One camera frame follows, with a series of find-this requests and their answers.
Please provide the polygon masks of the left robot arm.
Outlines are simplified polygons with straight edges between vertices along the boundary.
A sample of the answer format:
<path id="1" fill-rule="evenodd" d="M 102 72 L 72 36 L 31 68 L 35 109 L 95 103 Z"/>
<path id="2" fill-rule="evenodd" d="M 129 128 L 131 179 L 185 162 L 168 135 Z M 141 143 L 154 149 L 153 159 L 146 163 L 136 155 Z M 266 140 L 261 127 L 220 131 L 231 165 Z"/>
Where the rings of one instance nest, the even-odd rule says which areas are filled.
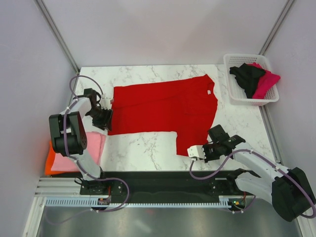
<path id="1" fill-rule="evenodd" d="M 92 125 L 101 130 L 112 130 L 113 110 L 110 101 L 92 88 L 75 96 L 73 103 L 59 114 L 49 117 L 50 138 L 53 150 L 70 159 L 97 194 L 108 190 L 108 181 L 101 178 L 102 168 L 93 161 L 87 150 L 88 139 L 82 118 L 92 118 Z"/>

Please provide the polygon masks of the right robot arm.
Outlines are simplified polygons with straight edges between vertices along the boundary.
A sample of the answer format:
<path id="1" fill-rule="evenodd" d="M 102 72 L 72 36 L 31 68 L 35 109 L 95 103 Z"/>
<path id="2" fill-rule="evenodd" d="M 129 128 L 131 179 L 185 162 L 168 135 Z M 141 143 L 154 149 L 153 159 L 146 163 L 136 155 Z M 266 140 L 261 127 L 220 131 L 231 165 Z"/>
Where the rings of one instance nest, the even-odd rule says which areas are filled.
<path id="1" fill-rule="evenodd" d="M 205 162 L 225 156 L 249 168 L 249 171 L 235 172 L 226 182 L 229 193 L 235 195 L 243 191 L 253 194 L 271 204 L 288 222 L 299 216 L 315 218 L 316 198 L 302 169 L 290 169 L 266 158 L 240 136 L 229 136 L 221 125 L 211 128 L 208 133 L 211 142 L 201 147 Z"/>

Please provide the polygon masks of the red t shirt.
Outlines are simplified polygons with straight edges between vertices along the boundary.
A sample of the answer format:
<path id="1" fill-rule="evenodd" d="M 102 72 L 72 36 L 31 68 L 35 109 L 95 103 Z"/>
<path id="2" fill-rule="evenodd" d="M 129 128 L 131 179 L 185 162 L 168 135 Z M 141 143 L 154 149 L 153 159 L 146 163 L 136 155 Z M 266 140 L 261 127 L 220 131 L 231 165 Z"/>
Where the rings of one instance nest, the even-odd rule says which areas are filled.
<path id="1" fill-rule="evenodd" d="M 176 132 L 176 153 L 207 143 L 218 100 L 208 76 L 114 87 L 109 135 Z"/>

